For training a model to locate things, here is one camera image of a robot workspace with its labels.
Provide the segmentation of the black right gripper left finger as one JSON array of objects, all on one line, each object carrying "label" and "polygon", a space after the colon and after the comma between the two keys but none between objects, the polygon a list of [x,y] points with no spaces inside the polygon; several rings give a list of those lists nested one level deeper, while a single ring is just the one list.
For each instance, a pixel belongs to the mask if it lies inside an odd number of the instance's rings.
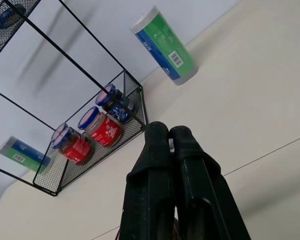
[{"label": "black right gripper left finger", "polygon": [[159,121],[147,125],[145,144],[126,186],[120,240],[172,240],[175,198],[169,130]]}]

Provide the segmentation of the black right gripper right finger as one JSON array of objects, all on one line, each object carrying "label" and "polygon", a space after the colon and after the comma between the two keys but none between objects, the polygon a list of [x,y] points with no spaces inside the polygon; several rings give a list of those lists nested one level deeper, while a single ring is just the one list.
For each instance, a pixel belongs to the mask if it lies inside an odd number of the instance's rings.
[{"label": "black right gripper right finger", "polygon": [[220,165],[188,127],[169,134],[181,240],[251,240]]}]

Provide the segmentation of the red label jar clear contents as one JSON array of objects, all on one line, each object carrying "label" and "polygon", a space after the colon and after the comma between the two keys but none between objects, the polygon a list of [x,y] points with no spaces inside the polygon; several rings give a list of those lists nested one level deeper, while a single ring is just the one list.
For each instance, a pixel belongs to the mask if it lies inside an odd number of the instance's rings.
[{"label": "red label jar clear contents", "polygon": [[96,106],[82,116],[77,127],[103,147],[115,145],[122,135],[121,126]]}]

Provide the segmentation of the blue floral label jar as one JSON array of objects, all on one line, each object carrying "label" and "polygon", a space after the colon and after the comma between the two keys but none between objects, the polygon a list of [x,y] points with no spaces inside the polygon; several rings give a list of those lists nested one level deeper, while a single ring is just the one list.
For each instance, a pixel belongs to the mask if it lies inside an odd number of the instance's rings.
[{"label": "blue floral label jar", "polygon": [[[110,83],[104,88],[122,105],[125,105],[131,112],[135,113],[135,103],[126,97],[119,89],[116,89],[114,84]],[[96,96],[95,103],[122,124],[129,122],[133,118],[130,113],[128,113],[120,104],[114,102],[104,91],[101,91]]]}]

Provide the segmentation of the green blue paper towel roll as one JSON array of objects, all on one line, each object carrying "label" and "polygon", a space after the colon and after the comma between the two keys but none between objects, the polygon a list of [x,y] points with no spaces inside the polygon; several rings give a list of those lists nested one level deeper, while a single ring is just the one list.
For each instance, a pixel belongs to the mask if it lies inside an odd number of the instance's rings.
[{"label": "green blue paper towel roll", "polygon": [[43,172],[51,159],[43,153],[10,136],[1,146],[0,154],[34,172]]},{"label": "green blue paper towel roll", "polygon": [[184,84],[198,72],[192,56],[156,6],[145,12],[130,30],[175,85]]}]

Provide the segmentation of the red label jar dark contents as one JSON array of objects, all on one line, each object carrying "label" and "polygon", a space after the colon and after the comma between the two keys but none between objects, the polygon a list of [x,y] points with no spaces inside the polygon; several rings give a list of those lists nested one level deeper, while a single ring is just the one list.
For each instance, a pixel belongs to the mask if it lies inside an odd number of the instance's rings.
[{"label": "red label jar dark contents", "polygon": [[88,138],[65,122],[54,131],[51,146],[76,165],[86,164],[94,153]]}]

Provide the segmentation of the blue lidded jar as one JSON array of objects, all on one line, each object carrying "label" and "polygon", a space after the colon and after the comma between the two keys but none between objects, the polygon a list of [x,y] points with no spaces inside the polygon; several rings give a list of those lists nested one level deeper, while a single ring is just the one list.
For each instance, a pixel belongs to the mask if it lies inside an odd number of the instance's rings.
[{"label": "blue lidded jar", "polygon": [[0,6],[0,30],[6,30],[21,20],[21,16],[11,7],[4,9]]}]

